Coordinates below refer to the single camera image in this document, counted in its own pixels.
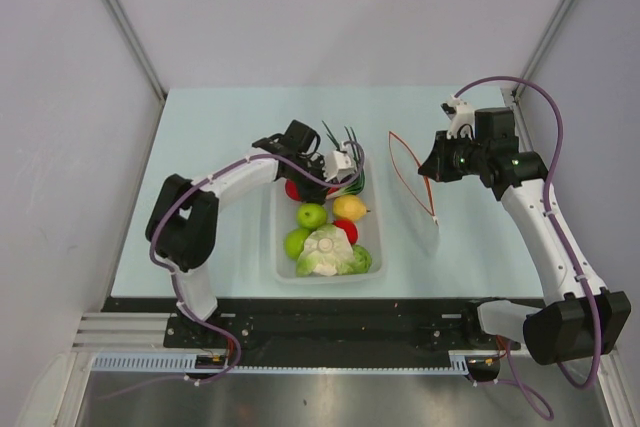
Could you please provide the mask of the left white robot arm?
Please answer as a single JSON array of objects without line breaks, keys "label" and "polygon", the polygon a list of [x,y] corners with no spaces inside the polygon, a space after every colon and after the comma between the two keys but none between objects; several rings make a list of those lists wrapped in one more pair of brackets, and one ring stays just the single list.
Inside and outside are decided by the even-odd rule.
[{"label": "left white robot arm", "polygon": [[169,272],[179,311],[189,317],[186,334],[197,345],[214,344],[220,321],[206,262],[217,235],[220,211],[253,190],[279,179],[294,183],[302,201],[322,205],[331,184],[319,134],[293,120],[283,133],[255,141],[245,157],[199,180],[167,177],[145,229],[153,264]]}]

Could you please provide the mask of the green spring onion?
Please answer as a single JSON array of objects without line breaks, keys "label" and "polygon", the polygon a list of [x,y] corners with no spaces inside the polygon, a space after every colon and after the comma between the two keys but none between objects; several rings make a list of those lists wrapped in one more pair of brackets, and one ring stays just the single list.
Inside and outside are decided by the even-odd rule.
[{"label": "green spring onion", "polygon": [[[333,132],[331,131],[331,129],[328,127],[328,125],[322,121],[325,130],[326,130],[326,135],[328,137],[328,139],[333,143],[334,147],[338,148],[338,150],[344,152],[345,149],[341,147],[341,143],[338,141],[338,139],[336,138],[336,136],[333,134]],[[362,146],[359,144],[358,142],[358,138],[357,135],[354,131],[354,129],[352,127],[344,127],[345,131],[346,131],[346,135],[347,135],[347,141],[346,141],[346,145],[350,147],[351,149],[351,158],[353,159],[354,163],[355,163],[355,168],[356,171],[355,173],[358,173],[359,175],[357,176],[357,178],[355,178],[351,183],[349,183],[349,185],[345,186],[345,187],[331,187],[328,191],[327,191],[327,195],[326,195],[326,199],[330,200],[330,199],[335,199],[337,197],[343,196],[343,195],[357,195],[360,194],[363,190],[364,187],[366,185],[366,175],[365,175],[365,171],[364,171],[364,165],[365,165],[365,158],[364,158],[364,150],[362,148]],[[348,175],[346,180],[349,180],[351,177],[353,177],[354,174]],[[329,181],[327,178],[327,181],[333,184],[337,184],[337,183],[343,183],[346,180],[332,180]]]}]

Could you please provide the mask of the clear orange zip bag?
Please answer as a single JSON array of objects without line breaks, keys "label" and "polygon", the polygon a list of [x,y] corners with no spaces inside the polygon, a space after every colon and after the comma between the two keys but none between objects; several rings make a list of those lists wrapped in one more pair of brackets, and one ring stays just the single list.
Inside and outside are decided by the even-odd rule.
[{"label": "clear orange zip bag", "polygon": [[428,178],[418,173],[421,162],[409,144],[393,131],[388,132],[389,159],[393,181],[393,199],[409,238],[428,257],[437,252],[440,240],[439,219]]}]

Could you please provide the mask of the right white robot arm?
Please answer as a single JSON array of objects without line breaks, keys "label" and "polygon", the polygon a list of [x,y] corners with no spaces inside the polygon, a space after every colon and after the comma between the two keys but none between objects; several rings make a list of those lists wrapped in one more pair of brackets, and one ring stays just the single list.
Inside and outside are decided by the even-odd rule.
[{"label": "right white robot arm", "polygon": [[463,340],[484,348],[497,335],[524,345],[540,365],[609,354],[631,303],[612,292],[577,246],[548,182],[539,154],[519,149],[508,108],[476,110],[462,102],[442,104],[450,120],[435,135],[420,175],[436,182],[476,176],[514,221],[538,273],[541,309],[508,300],[476,303],[461,323]]}]

